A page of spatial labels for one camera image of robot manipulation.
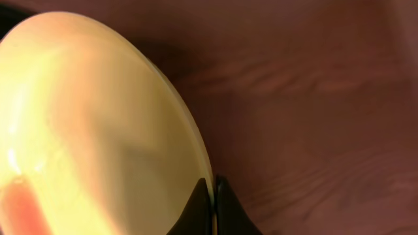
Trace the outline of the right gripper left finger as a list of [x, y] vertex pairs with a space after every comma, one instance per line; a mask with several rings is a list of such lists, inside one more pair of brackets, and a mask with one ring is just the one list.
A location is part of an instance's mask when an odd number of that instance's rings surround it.
[[183, 212], [167, 235], [212, 235], [212, 207], [206, 180], [198, 180]]

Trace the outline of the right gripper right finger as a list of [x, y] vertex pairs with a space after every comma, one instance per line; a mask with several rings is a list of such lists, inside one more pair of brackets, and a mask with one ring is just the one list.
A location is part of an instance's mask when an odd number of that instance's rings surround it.
[[215, 209], [218, 235], [262, 235], [224, 176], [216, 176]]

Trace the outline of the yellow plate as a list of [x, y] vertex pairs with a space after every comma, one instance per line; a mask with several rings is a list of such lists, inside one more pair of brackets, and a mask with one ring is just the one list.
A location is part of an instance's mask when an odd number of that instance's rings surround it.
[[6, 234], [166, 234], [210, 161], [169, 79], [91, 18], [47, 12], [1, 39], [1, 211]]

